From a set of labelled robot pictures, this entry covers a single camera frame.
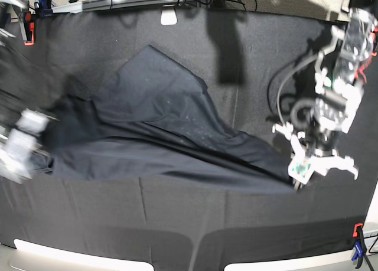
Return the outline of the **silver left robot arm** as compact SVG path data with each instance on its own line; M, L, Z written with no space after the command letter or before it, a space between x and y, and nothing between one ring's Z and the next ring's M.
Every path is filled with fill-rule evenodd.
M299 99L285 120L276 102L279 123L272 126L289 141L292 149L288 175L295 189L307 185L314 174L329 170L348 171L357 178L359 170L350 156L340 156L337 143L352 126L367 82L364 69L370 64L377 32L377 15L350 8L345 29L331 28L331 41L294 67L279 86L282 90L299 70L314 64L316 97Z

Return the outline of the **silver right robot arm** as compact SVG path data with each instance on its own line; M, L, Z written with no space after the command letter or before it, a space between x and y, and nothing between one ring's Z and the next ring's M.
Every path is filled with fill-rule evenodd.
M1 49L17 55L26 62L29 59L11 46L17 36L7 30L11 22L9 9L17 16L22 44L35 43L35 13L30 0L1 0ZM43 133L56 118L28 100L1 89L1 177L17 184L33 178L52 160L51 152L42 142Z

